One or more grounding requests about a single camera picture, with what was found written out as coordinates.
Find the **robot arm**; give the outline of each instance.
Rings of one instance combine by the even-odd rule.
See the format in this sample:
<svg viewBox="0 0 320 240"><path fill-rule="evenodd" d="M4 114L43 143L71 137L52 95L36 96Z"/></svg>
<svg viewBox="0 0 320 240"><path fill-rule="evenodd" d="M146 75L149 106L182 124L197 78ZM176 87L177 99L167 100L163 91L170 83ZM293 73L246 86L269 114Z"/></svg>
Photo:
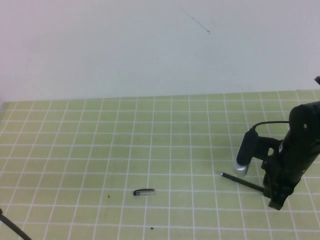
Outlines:
<svg viewBox="0 0 320 240"><path fill-rule="evenodd" d="M289 123L290 130L283 140L260 137L260 124ZM280 210L286 198L320 154L320 101L294 107L289 121L262 122L245 135L233 169L237 176L247 174L253 157L262 160L265 170L263 195L270 198L269 207Z"/></svg>

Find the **white wall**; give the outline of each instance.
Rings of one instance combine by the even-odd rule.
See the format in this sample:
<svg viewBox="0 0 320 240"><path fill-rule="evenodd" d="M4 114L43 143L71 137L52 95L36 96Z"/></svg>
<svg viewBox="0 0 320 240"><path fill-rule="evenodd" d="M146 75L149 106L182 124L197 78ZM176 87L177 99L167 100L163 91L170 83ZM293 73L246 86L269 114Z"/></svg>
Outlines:
<svg viewBox="0 0 320 240"><path fill-rule="evenodd" d="M0 100L319 88L319 9L319 0L2 0Z"/></svg>

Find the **green grid mat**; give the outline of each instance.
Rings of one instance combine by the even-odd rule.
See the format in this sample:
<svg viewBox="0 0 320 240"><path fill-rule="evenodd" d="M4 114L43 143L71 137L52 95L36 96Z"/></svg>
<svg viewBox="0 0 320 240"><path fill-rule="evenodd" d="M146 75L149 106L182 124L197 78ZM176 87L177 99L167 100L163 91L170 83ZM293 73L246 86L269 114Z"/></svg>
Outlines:
<svg viewBox="0 0 320 240"><path fill-rule="evenodd" d="M318 240L318 159L281 211L214 172L232 174L253 124L319 99L306 90L6 102L0 207L35 240ZM277 139L287 131L258 127ZM261 185L260 165L246 179ZM139 188L156 194L133 196ZM18 239L3 224L0 236Z"/></svg>

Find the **black cable in corner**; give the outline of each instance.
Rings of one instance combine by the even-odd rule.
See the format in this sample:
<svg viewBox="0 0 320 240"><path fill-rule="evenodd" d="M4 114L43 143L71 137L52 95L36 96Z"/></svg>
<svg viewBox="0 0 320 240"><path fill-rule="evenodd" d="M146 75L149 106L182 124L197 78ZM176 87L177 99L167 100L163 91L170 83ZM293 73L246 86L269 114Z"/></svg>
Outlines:
<svg viewBox="0 0 320 240"><path fill-rule="evenodd" d="M259 122L255 125L253 125L253 129L256 129L256 127L260 126L260 125L263 125L263 124L288 124L289 121L262 121L262 122Z"/></svg>
<svg viewBox="0 0 320 240"><path fill-rule="evenodd" d="M24 231L22 231L17 225L15 225L12 221L6 218L2 214L2 210L0 209L0 221L7 225L11 230L13 230L16 234L18 234L23 240L32 240Z"/></svg>

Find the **pen tip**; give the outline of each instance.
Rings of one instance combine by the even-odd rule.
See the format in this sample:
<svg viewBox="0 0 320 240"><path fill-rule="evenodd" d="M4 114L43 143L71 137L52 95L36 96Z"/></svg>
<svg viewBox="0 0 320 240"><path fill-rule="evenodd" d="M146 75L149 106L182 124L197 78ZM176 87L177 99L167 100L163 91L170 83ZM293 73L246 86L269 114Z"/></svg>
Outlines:
<svg viewBox="0 0 320 240"><path fill-rule="evenodd" d="M222 171L215 171L215 173L216 173L216 174L219 174L219 175L221 175L221 176L224 174Z"/></svg>

